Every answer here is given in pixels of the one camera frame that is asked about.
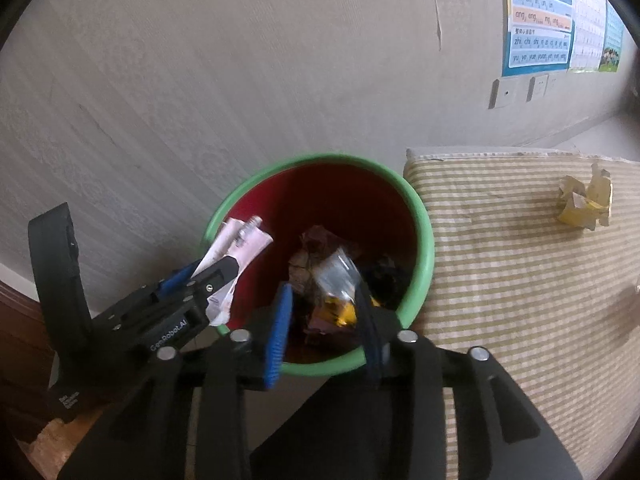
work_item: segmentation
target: crumpled yellow paper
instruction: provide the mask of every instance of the crumpled yellow paper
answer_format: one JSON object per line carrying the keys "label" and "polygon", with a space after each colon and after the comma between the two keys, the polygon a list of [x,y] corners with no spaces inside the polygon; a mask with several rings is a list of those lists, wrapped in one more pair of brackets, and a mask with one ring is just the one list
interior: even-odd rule
{"label": "crumpled yellow paper", "polygon": [[601,169],[597,162],[591,165],[591,173],[588,186],[569,175],[560,181],[558,202],[562,212],[558,220],[573,227],[595,231],[596,223],[609,225],[613,186],[609,171]]}

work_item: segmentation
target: educational poster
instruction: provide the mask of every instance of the educational poster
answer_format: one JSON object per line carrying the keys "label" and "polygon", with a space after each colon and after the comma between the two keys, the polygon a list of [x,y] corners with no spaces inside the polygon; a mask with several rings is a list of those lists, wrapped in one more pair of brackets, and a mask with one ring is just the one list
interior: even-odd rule
{"label": "educational poster", "polygon": [[625,25],[616,9],[607,1],[607,25],[604,32],[604,47],[600,58],[600,72],[617,72],[622,51],[622,35]]}
{"label": "educational poster", "polygon": [[502,75],[567,70],[574,38],[574,0],[507,0]]}
{"label": "educational poster", "polygon": [[600,67],[607,21],[607,0],[574,0],[572,72],[595,72]]}

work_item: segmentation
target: gray wall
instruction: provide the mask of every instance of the gray wall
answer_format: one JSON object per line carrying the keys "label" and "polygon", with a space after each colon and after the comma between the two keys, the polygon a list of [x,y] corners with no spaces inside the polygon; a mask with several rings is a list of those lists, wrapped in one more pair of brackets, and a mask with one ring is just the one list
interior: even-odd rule
{"label": "gray wall", "polygon": [[488,110],[503,23],[503,0],[34,0],[0,52],[0,261],[30,277],[27,222],[68,201],[100,310],[194,257],[222,197],[283,157],[400,170],[406,146],[525,144],[618,109],[628,35],[618,74],[532,103],[523,77]]}

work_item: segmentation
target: electrical outlet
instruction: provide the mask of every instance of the electrical outlet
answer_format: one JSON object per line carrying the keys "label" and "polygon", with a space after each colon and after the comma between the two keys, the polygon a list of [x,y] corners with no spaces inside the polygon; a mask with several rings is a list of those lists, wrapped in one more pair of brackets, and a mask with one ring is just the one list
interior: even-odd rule
{"label": "electrical outlet", "polygon": [[552,92],[558,82],[558,74],[549,74],[549,81],[546,82],[546,91]]}
{"label": "electrical outlet", "polygon": [[537,101],[545,96],[549,74],[533,76],[529,82],[527,101]]}
{"label": "electrical outlet", "polygon": [[517,87],[518,78],[516,77],[496,79],[493,88],[493,106],[489,108],[502,108],[512,104],[516,99]]}

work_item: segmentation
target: trash can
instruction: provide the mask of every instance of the trash can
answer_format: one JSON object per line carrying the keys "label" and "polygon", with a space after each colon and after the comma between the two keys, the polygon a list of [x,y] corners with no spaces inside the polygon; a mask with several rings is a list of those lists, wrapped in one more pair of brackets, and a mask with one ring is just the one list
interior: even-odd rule
{"label": "trash can", "polygon": [[[273,243],[242,273],[225,334],[242,326],[254,309],[271,304],[288,279],[290,256],[313,225],[366,250],[409,262],[411,280],[396,309],[408,327],[431,284],[434,242],[427,211],[414,189],[397,173],[372,160],[341,154],[303,155],[275,164],[241,184],[212,216],[202,245],[208,248],[226,218],[262,218]],[[284,362],[282,372],[330,376],[365,363],[362,348],[320,362]]]}

